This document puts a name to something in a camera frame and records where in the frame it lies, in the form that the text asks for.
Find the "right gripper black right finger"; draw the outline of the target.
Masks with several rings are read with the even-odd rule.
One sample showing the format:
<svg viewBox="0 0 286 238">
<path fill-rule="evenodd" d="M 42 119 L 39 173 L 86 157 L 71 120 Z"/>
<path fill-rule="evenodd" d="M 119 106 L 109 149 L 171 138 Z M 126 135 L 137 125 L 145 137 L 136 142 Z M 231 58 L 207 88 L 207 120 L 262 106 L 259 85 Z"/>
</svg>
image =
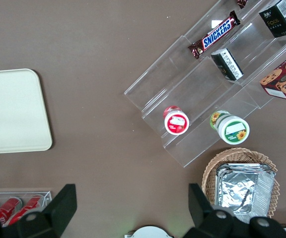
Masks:
<svg viewBox="0 0 286 238">
<path fill-rule="evenodd" d="M 189 184 L 189 211 L 194 227 L 189 238 L 286 238 L 281 224 L 271 218 L 254 217 L 249 224 L 222 209 L 214 209 L 201 187 Z"/>
</svg>

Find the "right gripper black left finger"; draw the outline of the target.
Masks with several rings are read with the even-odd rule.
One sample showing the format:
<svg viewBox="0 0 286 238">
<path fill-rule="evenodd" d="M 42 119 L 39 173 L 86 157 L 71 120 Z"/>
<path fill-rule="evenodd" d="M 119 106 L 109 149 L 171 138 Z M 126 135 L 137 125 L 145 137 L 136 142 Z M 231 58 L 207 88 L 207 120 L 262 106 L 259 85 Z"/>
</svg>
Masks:
<svg viewBox="0 0 286 238">
<path fill-rule="evenodd" d="M 66 184 L 43 211 L 24 215 L 4 228 L 0 223 L 0 238 L 59 238 L 76 210 L 75 184 Z"/>
</svg>

